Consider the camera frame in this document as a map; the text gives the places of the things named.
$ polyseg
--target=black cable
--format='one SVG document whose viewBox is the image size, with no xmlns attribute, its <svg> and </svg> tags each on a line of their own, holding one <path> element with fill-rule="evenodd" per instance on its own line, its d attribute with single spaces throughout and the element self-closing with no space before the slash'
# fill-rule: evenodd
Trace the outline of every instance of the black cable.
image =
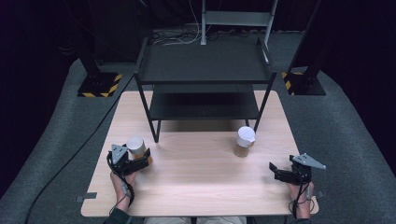
<svg viewBox="0 0 396 224">
<path fill-rule="evenodd" d="M 163 45 L 167 44 L 169 41 L 182 41 L 183 39 L 186 38 L 195 38 L 196 37 L 196 31 L 195 30 L 187 30 L 183 31 L 182 27 L 182 32 L 177 32 L 177 31 L 166 31 L 169 33 L 177 33 L 177 35 L 166 35 L 165 32 L 163 31 L 157 31 L 154 32 L 149 40 L 150 45 Z"/>
<path fill-rule="evenodd" d="M 126 89 L 126 87 L 129 85 L 129 83 L 132 81 L 132 79 L 134 78 L 134 75 L 132 75 L 132 77 L 128 80 L 128 82 L 126 83 L 126 85 L 124 86 L 124 88 L 121 90 L 121 93 L 123 93 Z M 25 221 L 24 223 L 27 224 L 29 221 L 29 216 L 32 213 L 33 207 L 35 206 L 35 203 L 37 202 L 38 198 L 41 196 L 41 194 L 44 192 L 44 190 L 52 183 L 52 181 L 61 173 L 61 171 L 70 163 L 70 161 L 72 161 L 77 154 L 88 144 L 88 142 L 93 138 L 93 136 L 96 134 L 96 132 L 99 130 L 100 126 L 102 126 L 103 122 L 105 121 L 105 119 L 107 118 L 108 114 L 111 112 L 111 110 L 113 109 L 114 105 L 116 105 L 117 101 L 120 99 L 121 97 L 121 93 L 120 95 L 117 97 L 116 101 L 113 103 L 113 105 L 107 110 L 106 114 L 103 116 L 102 120 L 99 122 L 99 124 L 96 126 L 95 130 L 93 131 L 93 133 L 87 138 L 87 140 L 85 140 L 85 142 L 78 148 L 78 150 L 75 152 L 75 154 L 73 154 L 73 156 L 61 167 L 61 169 L 55 173 L 55 175 L 49 180 L 49 182 L 47 182 L 47 184 L 38 192 L 38 194 L 35 196 L 35 199 L 33 200 L 32 204 L 30 205 L 30 208 L 26 214 L 25 217 Z"/>
<path fill-rule="evenodd" d="M 111 216 L 111 213 L 113 212 L 114 208 L 116 208 L 117 205 L 119 205 L 119 203 L 121 203 L 127 196 L 128 196 L 127 194 L 124 194 L 124 196 L 116 204 L 114 204 L 114 206 L 108 212 L 109 216 Z"/>
<path fill-rule="evenodd" d="M 110 170 L 113 172 L 114 175 L 116 175 L 126 185 L 128 190 L 130 191 L 131 196 L 130 196 L 128 206 L 131 206 L 132 202 L 134 201 L 134 188 L 132 187 L 132 185 L 130 183 L 128 183 L 128 181 L 126 181 L 124 174 L 119 174 L 117 171 L 115 171 L 113 169 L 113 166 L 111 165 L 111 163 L 112 163 L 111 162 L 111 160 L 112 160 L 111 152 L 108 152 L 106 159 L 107 159 L 107 165 L 110 168 Z"/>
<path fill-rule="evenodd" d="M 233 36 L 233 35 L 237 35 L 239 37 L 248 37 L 250 36 L 250 32 L 246 31 L 246 33 L 243 35 L 242 33 L 238 33 L 238 32 L 225 32 L 224 34 L 220 34 L 219 31 L 217 31 L 212 34 L 207 34 L 206 39 L 209 41 L 215 41 L 219 38 Z"/>
<path fill-rule="evenodd" d="M 297 214 L 297 206 L 298 206 L 298 201 L 300 199 L 300 196 L 304 193 L 306 188 L 308 188 L 308 186 L 309 186 L 309 183 L 308 183 L 306 185 L 304 191 L 302 191 L 303 190 L 303 185 L 304 185 L 303 177 L 302 177 L 301 172 L 300 172 L 299 169 L 297 169 L 297 172 L 298 172 L 298 176 L 300 177 L 300 188 L 298 190 L 297 198 L 293 201 L 293 211 L 292 211 L 292 213 L 293 213 L 294 218 L 297 218 L 297 215 L 296 215 Z"/>
<path fill-rule="evenodd" d="M 309 202 L 312 203 L 312 208 L 311 208 L 310 211 L 311 211 L 311 212 L 314 211 L 314 209 L 315 209 L 315 202 L 314 202 L 312 199 L 306 200 L 305 202 L 307 202 L 307 201 L 309 201 Z"/>
</svg>

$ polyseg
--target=yellow and black hazard tape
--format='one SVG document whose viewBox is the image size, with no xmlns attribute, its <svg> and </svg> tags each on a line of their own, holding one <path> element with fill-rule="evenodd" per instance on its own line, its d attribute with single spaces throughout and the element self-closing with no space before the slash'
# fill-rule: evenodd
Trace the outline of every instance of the yellow and black hazard tape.
<svg viewBox="0 0 396 224">
<path fill-rule="evenodd" d="M 294 75 L 303 75 L 303 73 L 293 73 L 293 74 Z M 288 90 L 289 95 L 294 95 L 295 90 L 293 89 L 293 86 L 291 84 L 290 76 L 288 76 L 288 73 L 282 72 L 282 77 L 283 77 L 283 80 L 285 81 L 286 90 Z"/>
<path fill-rule="evenodd" d="M 122 74 L 118 74 L 114 79 L 114 83 L 111 86 L 110 90 L 107 92 L 79 92 L 78 96 L 82 97 L 110 97 L 114 94 L 117 87 L 119 86 Z"/>
</svg>

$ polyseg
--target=wooden table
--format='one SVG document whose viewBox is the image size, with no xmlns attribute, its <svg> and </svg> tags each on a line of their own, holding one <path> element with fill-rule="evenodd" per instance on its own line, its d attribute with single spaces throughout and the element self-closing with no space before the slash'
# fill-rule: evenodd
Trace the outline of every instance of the wooden table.
<svg viewBox="0 0 396 224">
<path fill-rule="evenodd" d="M 264 91 L 255 91 L 262 99 Z M 147 92 L 148 102 L 151 93 Z M 106 217 L 116 203 L 106 155 L 112 144 L 134 135 L 144 138 L 153 163 L 140 171 L 129 214 L 136 217 L 265 216 L 290 214 L 287 186 L 274 180 L 271 161 L 290 170 L 289 155 L 299 155 L 276 92 L 270 93 L 256 132 L 256 143 L 245 158 L 233 154 L 243 120 L 163 121 L 155 143 L 138 91 L 122 94 L 102 153 L 93 173 L 81 214 Z M 318 203 L 314 197 L 315 214 Z"/>
</svg>

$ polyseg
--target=cup lid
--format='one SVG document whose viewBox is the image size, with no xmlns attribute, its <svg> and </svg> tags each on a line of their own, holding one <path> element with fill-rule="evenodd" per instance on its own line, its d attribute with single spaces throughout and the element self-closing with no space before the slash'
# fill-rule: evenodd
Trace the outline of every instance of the cup lid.
<svg viewBox="0 0 396 224">
<path fill-rule="evenodd" d="M 248 126 L 241 127 L 238 130 L 238 137 L 236 143 L 241 147 L 251 147 L 255 139 L 256 134 L 254 130 Z"/>
<path fill-rule="evenodd" d="M 134 154 L 143 153 L 146 150 L 145 141 L 142 137 L 132 137 L 126 143 L 126 146 Z"/>
</svg>

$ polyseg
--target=person's hand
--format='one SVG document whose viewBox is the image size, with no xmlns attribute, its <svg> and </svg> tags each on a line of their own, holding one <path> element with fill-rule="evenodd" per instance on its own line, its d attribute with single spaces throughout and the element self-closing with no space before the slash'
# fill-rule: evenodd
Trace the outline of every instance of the person's hand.
<svg viewBox="0 0 396 224">
<path fill-rule="evenodd" d="M 300 186 L 298 185 L 293 185 L 290 183 L 286 183 L 289 187 L 290 191 L 290 197 L 294 201 L 298 197 L 298 193 L 300 190 Z M 298 200 L 298 207 L 296 210 L 296 216 L 297 218 L 311 218 L 311 197 L 312 197 L 312 192 L 314 192 L 314 183 L 310 182 L 309 187 L 306 189 L 303 194 L 300 196 Z"/>
<path fill-rule="evenodd" d="M 136 176 L 137 176 L 137 172 L 134 172 L 130 175 L 126 175 L 125 180 L 133 187 L 134 179 L 136 178 Z M 110 179 L 111 182 L 113 183 L 114 190 L 116 191 L 116 197 L 118 203 L 116 207 L 126 213 L 128 211 L 130 198 L 129 196 L 125 196 L 124 191 L 122 190 L 122 181 L 118 176 L 113 174 L 113 172 L 110 173 Z"/>
</svg>

